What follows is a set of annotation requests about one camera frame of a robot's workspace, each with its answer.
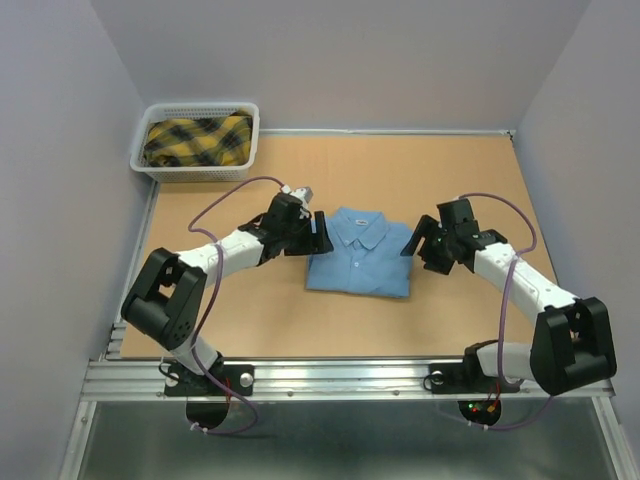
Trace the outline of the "light blue long sleeve shirt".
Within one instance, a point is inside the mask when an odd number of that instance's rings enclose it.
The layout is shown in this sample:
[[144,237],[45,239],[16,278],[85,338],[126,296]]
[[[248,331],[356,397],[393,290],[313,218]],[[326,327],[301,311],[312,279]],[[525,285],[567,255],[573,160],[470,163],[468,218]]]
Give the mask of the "light blue long sleeve shirt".
[[333,250],[308,260],[306,288],[404,299],[413,260],[401,254],[412,230],[376,211],[341,207],[326,219]]

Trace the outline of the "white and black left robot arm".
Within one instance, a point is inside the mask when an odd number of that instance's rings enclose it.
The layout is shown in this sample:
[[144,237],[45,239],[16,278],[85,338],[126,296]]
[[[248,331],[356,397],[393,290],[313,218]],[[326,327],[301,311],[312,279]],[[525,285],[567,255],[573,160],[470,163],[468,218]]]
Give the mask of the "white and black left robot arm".
[[230,392],[222,355],[199,337],[196,321],[205,290],[239,271],[280,256],[329,253],[333,245],[324,213],[309,210],[309,187],[281,188],[266,212],[220,240],[173,253],[158,248],[147,257],[121,306],[121,317],[173,355],[183,371],[173,377],[199,393]]

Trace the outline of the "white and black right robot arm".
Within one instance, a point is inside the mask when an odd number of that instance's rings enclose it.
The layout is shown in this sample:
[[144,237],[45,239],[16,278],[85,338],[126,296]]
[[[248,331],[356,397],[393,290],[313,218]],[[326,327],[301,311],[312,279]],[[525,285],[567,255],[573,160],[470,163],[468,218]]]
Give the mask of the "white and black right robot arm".
[[609,312],[596,297],[581,298],[527,263],[495,229],[483,230],[469,195],[424,215],[404,247],[426,270],[447,275],[460,264],[502,294],[495,340],[467,347],[449,370],[430,376],[437,391],[518,391],[535,382],[550,396],[614,377],[618,370]]

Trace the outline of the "white plastic basket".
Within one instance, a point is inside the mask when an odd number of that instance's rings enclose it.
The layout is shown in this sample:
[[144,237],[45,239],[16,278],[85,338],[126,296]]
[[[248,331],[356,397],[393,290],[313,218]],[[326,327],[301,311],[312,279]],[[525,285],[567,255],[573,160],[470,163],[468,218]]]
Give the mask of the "white plastic basket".
[[[227,167],[163,167],[149,166],[143,159],[143,145],[153,123],[170,118],[212,118],[227,116],[243,110],[253,117],[253,137],[249,161],[242,166]],[[153,180],[166,182],[210,182],[240,181],[248,176],[257,154],[260,127],[260,115],[257,105],[251,102],[179,102],[159,103],[146,109],[136,132],[134,147],[130,156],[130,167],[138,173],[144,173]]]

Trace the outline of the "yellow plaid shirt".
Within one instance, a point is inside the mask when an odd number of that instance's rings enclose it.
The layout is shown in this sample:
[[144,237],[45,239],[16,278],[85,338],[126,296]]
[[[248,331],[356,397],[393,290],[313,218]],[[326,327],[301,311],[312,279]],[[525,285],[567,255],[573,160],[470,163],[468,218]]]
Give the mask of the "yellow plaid shirt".
[[212,118],[170,118],[153,123],[143,159],[155,168],[242,166],[249,161],[253,117],[239,110]]

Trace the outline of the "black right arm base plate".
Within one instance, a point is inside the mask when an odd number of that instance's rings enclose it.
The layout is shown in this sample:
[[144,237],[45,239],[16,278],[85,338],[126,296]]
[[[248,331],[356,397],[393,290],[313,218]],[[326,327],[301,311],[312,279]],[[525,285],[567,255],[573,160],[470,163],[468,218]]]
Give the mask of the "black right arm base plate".
[[423,388],[436,395],[479,394],[479,400],[458,401],[461,415],[472,424],[492,427],[502,413],[501,396],[518,393],[520,386],[508,386],[497,377],[486,376],[472,362],[435,362],[423,378]]

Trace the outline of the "aluminium mounting rail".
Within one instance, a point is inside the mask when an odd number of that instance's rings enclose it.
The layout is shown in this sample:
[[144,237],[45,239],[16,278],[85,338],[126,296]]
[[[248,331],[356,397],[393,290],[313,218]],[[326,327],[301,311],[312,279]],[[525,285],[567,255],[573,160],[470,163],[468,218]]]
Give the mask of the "aluminium mounting rail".
[[[255,403],[287,401],[440,400],[423,379],[453,358],[252,360]],[[157,360],[95,361],[87,367],[85,402],[169,401]]]

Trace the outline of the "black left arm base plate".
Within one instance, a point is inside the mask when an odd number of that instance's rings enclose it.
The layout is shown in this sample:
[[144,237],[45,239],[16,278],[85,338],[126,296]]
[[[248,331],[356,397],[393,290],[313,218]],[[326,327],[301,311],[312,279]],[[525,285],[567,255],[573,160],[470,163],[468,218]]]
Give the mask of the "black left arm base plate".
[[164,377],[163,395],[185,400],[185,416],[192,430],[205,434],[236,434],[257,420],[253,395],[255,367],[214,364],[208,375],[197,375],[175,361],[158,366]]

